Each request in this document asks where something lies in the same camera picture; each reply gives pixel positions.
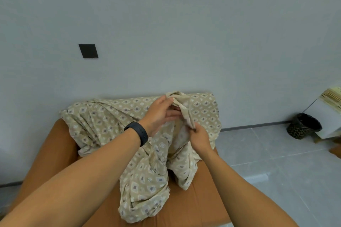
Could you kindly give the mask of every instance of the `wastebasket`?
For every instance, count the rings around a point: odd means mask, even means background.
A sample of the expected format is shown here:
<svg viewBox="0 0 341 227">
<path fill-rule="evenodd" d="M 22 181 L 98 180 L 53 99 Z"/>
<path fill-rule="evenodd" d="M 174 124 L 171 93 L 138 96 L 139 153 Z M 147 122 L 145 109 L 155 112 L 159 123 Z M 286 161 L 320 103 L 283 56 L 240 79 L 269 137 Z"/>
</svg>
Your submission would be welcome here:
<svg viewBox="0 0 341 227">
<path fill-rule="evenodd" d="M 321 129 L 322 126 L 316 118 L 305 113 L 299 113 L 293 118 L 286 131 L 293 138 L 303 139 L 313 132 L 318 132 Z"/>
</svg>

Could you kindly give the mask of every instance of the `beige patterned cloth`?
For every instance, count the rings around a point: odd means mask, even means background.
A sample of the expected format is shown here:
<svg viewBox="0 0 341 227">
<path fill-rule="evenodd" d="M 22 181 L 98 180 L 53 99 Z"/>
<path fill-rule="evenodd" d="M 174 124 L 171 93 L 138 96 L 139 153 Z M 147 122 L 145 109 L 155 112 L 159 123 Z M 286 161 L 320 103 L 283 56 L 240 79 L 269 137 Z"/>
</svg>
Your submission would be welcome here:
<svg viewBox="0 0 341 227">
<path fill-rule="evenodd" d="M 187 190 L 197 170 L 198 154 L 191 147 L 186 125 L 198 122 L 208 132 L 211 147 L 221 129 L 219 111 L 211 93 L 166 93 L 174 97 L 184 120 L 164 124 L 158 133 L 140 147 L 120 177 L 121 200 L 118 208 L 128 223 L 155 216 L 169 197 L 168 172 Z M 140 120 L 158 97 L 77 102 L 61 112 L 79 155 L 86 156 L 121 134 L 126 125 Z"/>
</svg>

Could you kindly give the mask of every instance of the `smartwatch band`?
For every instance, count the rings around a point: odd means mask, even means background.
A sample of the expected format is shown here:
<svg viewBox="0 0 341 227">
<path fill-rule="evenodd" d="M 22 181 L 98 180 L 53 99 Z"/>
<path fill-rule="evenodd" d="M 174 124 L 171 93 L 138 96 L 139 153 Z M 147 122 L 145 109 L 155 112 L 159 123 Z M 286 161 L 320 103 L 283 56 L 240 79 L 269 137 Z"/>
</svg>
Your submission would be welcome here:
<svg viewBox="0 0 341 227">
<path fill-rule="evenodd" d="M 143 146 L 145 143 L 147 143 L 148 135 L 147 135 L 146 130 L 143 128 L 143 126 L 141 126 L 139 123 L 133 121 L 133 122 L 129 123 L 128 125 L 126 125 L 125 131 L 128 128 L 132 128 L 139 135 L 139 137 L 141 139 L 141 145 L 140 146 Z"/>
</svg>

